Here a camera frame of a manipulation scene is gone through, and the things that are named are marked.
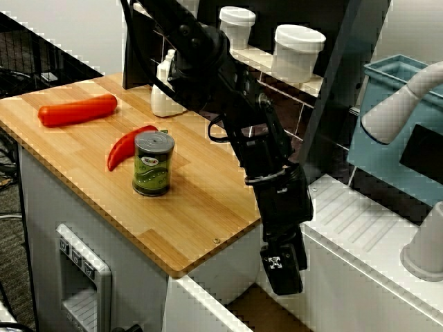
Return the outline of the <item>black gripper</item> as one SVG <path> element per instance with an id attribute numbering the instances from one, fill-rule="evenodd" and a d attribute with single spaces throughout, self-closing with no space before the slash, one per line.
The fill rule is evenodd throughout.
<path id="1" fill-rule="evenodd" d="M 307 269 L 307 255 L 300 224 L 311 221 L 314 208 L 301 165 L 290 165 L 277 174 L 248 176 L 253 187 L 266 243 L 290 243 L 261 248 L 262 265 L 276 295 L 303 291 L 300 271 Z"/>

